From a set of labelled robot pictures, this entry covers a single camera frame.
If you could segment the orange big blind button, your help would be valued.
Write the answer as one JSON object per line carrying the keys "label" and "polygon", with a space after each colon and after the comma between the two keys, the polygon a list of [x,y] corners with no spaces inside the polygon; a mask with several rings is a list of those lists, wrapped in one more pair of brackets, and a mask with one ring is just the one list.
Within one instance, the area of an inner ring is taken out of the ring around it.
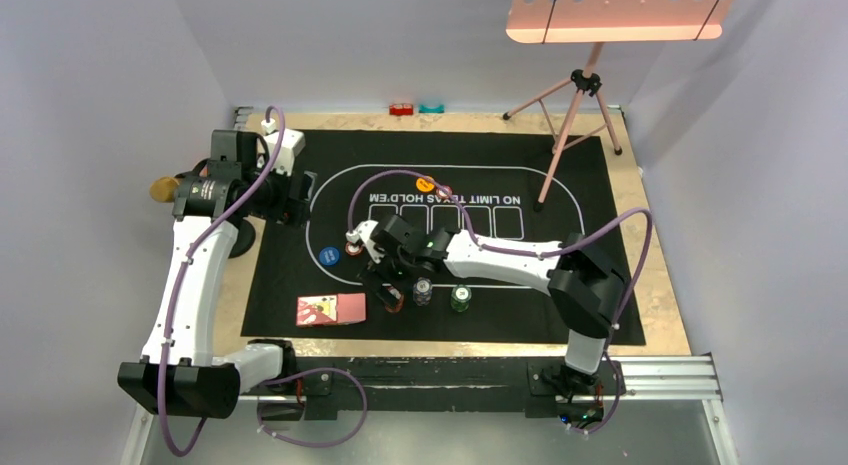
{"label": "orange big blind button", "polygon": [[436,189],[433,179],[429,176],[417,178],[415,187],[421,193],[431,193]]}

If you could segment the red poker chip stack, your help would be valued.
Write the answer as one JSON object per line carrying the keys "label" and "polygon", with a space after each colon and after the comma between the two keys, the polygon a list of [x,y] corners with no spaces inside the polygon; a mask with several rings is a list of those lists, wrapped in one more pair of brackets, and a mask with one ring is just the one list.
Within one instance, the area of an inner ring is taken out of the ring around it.
{"label": "red poker chip stack", "polygon": [[404,305],[405,295],[394,287],[389,287],[387,291],[392,299],[384,305],[385,310],[392,314],[400,312]]}

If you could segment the blue small blind button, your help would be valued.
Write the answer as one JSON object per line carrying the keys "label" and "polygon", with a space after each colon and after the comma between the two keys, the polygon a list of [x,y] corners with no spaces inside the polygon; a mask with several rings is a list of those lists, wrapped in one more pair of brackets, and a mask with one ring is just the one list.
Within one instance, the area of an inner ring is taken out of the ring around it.
{"label": "blue small blind button", "polygon": [[318,260],[322,266],[332,267],[341,260],[341,253],[338,248],[327,246],[320,250]]}

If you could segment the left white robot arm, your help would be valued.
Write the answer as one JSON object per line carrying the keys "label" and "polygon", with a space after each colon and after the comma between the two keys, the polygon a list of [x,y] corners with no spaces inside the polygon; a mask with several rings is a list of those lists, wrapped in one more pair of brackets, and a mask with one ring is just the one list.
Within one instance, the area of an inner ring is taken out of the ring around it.
{"label": "left white robot arm", "polygon": [[290,129],[215,130],[208,158],[152,187],[155,200],[173,206],[172,258],[140,358],[121,363],[117,374],[119,387],[149,413],[223,419],[260,383],[275,394],[297,384],[287,342],[260,340],[218,357],[213,332],[227,261],[255,240],[248,217],[294,226],[308,220],[316,176],[294,170],[305,144]]}

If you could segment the blue poker chip stack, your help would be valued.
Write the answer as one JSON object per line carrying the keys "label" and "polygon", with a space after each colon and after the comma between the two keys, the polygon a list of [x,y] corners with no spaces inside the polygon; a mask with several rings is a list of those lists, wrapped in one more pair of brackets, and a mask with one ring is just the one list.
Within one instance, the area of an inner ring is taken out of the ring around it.
{"label": "blue poker chip stack", "polygon": [[421,277],[415,281],[412,292],[413,302],[418,306],[428,305],[433,296],[433,283],[430,279]]}

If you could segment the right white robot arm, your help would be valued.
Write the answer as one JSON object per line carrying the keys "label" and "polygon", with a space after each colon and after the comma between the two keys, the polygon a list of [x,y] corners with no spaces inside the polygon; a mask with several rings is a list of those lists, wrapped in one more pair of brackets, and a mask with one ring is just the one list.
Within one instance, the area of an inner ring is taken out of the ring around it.
{"label": "right white robot arm", "polygon": [[594,243],[579,234],[565,242],[522,242],[478,236],[469,229],[425,232],[397,214],[365,220],[345,234],[368,261],[358,278],[390,311],[416,280],[433,275],[499,281],[551,298],[569,331],[561,366],[564,384],[584,392],[601,376],[614,315],[628,281]]}

